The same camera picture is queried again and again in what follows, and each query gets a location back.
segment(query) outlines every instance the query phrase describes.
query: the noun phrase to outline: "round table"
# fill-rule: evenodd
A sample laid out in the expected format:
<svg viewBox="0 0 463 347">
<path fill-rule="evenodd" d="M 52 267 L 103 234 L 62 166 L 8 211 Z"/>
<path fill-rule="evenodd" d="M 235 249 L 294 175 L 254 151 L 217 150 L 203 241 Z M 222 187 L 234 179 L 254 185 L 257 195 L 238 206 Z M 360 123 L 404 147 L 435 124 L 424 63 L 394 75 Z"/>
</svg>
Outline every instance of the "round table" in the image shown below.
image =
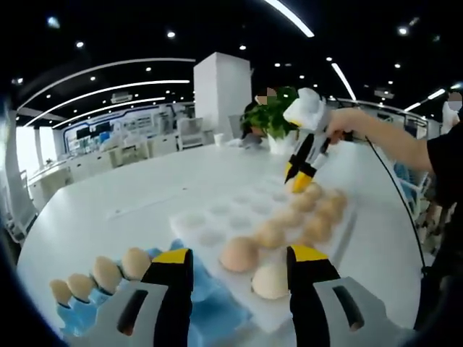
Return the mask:
<svg viewBox="0 0 463 347">
<path fill-rule="evenodd" d="M 388 317 L 412 327 L 420 300 L 415 235 L 388 174 L 370 147 L 341 142 L 316 181 L 357 201 L 357 221 L 338 268 L 375 294 Z M 130 247 L 167 249 L 169 216 L 233 194 L 263 176 L 283 180 L 286 156 L 264 150 L 199 147 L 145 160 L 60 189 L 22 248 L 17 273 L 55 331 L 63 325 L 48 283 L 88 273 L 99 255 L 121 259 Z"/>
</svg>

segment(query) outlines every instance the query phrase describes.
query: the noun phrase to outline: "black cable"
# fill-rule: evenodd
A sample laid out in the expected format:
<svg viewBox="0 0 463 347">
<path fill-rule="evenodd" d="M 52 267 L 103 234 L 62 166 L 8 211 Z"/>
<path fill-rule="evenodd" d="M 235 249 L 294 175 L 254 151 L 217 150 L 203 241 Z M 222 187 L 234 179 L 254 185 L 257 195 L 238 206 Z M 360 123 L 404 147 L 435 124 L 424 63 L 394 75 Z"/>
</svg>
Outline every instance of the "black cable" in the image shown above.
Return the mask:
<svg viewBox="0 0 463 347">
<path fill-rule="evenodd" d="M 335 98 L 335 100 L 339 103 L 339 105 L 341 105 L 341 107 L 344 107 L 344 104 L 338 100 L 338 98 Z M 392 181 L 392 184 L 394 185 L 394 187 L 396 188 L 396 191 L 397 191 L 397 194 L 399 195 L 400 197 L 400 200 L 402 201 L 402 204 L 404 205 L 405 207 L 405 210 L 407 211 L 407 214 L 408 214 L 408 218 L 410 219 L 410 223 L 412 224 L 412 227 L 413 227 L 413 232 L 415 233 L 415 238 L 417 240 L 417 245 L 418 245 L 418 250 L 420 251 L 420 258 L 421 258 L 421 263 L 422 263 L 422 269 L 421 269 L 421 272 L 422 274 L 424 275 L 424 269 L 426 267 L 426 264 L 425 264 L 425 257 L 422 253 L 422 248 L 421 248 L 421 243 L 420 243 L 420 237 L 418 236 L 418 232 L 417 232 L 417 228 L 416 228 L 416 225 L 415 225 L 415 221 L 413 220 L 413 217 L 412 217 L 412 214 L 410 213 L 409 211 L 409 208 L 407 206 L 407 203 L 405 202 L 405 199 L 404 197 L 402 196 L 401 192 L 400 192 L 400 189 L 399 189 L 399 186 L 397 186 L 396 182 L 394 181 L 394 178 L 392 176 L 392 173 L 389 171 L 389 169 L 387 168 L 386 164 L 383 162 L 383 160 L 381 159 L 381 157 L 379 156 L 378 152 L 376 152 L 376 149 L 373 147 L 373 144 L 371 143 L 370 139 L 368 139 L 368 137 L 365 136 L 365 139 L 367 140 L 368 144 L 370 145 L 371 149 L 373 150 L 373 152 L 375 153 L 376 157 L 378 158 L 378 160 L 380 161 L 381 165 L 383 165 L 384 167 L 384 170 L 386 170 L 386 172 L 388 173 L 389 175 L 389 178 L 391 179 Z"/>
</svg>

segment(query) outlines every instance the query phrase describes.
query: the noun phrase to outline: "white pot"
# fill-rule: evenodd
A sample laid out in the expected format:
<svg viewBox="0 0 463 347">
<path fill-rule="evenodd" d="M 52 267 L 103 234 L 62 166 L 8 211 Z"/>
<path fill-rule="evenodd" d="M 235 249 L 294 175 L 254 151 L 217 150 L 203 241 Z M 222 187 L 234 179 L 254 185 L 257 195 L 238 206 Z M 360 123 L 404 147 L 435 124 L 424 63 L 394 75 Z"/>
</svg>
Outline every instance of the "white pot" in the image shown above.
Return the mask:
<svg viewBox="0 0 463 347">
<path fill-rule="evenodd" d="M 287 155 L 294 152 L 294 146 L 296 145 L 296 132 L 290 132 L 284 138 L 274 139 L 268 135 L 268 146 L 270 147 L 270 153 L 277 155 Z"/>
</svg>

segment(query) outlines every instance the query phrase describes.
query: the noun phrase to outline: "ceiling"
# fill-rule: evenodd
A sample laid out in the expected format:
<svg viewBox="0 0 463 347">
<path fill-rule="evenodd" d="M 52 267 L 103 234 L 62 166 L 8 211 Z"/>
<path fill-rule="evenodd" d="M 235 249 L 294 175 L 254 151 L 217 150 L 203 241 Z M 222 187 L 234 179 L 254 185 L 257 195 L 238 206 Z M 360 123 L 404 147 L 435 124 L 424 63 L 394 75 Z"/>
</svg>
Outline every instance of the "ceiling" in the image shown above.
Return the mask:
<svg viewBox="0 0 463 347">
<path fill-rule="evenodd" d="M 379 103 L 376 89 L 394 98 L 384 104 L 406 108 L 440 88 L 463 81 L 461 36 L 456 10 L 437 1 L 281 0 L 315 34 L 308 38 L 264 0 L 15 1 L 1 24 L 6 61 L 1 90 L 17 108 L 32 95 L 67 75 L 114 61 L 141 58 L 188 58 L 196 62 L 219 51 L 249 59 L 254 90 L 265 86 L 317 85 L 322 95 L 349 94 L 326 61 L 332 57 L 359 100 Z M 55 16 L 60 28 L 50 28 Z M 406 25 L 409 35 L 398 34 Z M 168 31 L 175 32 L 168 38 Z M 76 42 L 84 43 L 82 48 Z M 400 63 L 400 69 L 394 67 Z M 26 104 L 45 111 L 79 95 L 108 87 L 155 80 L 189 84 L 126 88 L 139 99 L 194 100 L 194 62 L 156 61 L 124 64 L 82 74 L 52 87 Z M 21 85 L 12 79 L 23 78 Z M 67 119 L 102 108 L 112 90 L 53 111 Z M 413 112 L 439 120 L 445 95 Z M 104 113 L 96 112 L 91 116 Z M 20 117 L 26 123 L 30 117 Z M 35 125 L 54 125 L 41 120 Z"/>
</svg>

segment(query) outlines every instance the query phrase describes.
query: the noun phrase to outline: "potted plant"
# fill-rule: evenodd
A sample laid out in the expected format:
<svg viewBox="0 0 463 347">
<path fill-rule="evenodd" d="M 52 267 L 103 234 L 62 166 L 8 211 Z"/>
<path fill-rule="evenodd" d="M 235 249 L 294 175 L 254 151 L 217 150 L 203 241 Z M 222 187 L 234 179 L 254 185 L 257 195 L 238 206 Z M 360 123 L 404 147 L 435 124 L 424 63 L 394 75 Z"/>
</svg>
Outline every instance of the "potted plant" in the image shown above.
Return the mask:
<svg viewBox="0 0 463 347">
<path fill-rule="evenodd" d="M 293 87 L 276 89 L 276 97 L 268 97 L 266 105 L 257 105 L 245 113 L 242 126 L 260 129 L 268 138 L 271 153 L 287 154 L 294 149 L 294 138 L 289 133 L 297 127 L 287 122 L 283 113 L 297 97 Z"/>
</svg>

